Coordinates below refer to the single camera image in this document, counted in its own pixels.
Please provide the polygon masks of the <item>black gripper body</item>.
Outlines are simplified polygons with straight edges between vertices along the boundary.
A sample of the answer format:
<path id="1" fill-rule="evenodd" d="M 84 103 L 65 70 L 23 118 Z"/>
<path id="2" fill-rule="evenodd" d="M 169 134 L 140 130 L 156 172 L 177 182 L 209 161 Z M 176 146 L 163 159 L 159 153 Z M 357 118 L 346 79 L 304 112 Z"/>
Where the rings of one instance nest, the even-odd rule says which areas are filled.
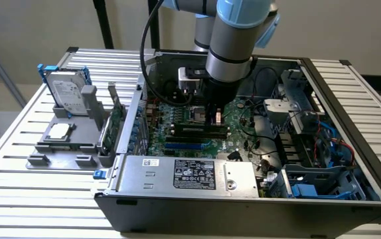
<path id="1" fill-rule="evenodd" d="M 204 79 L 201 94 L 209 110 L 224 109 L 224 106 L 236 98 L 240 80 L 221 82 L 215 78 Z"/>

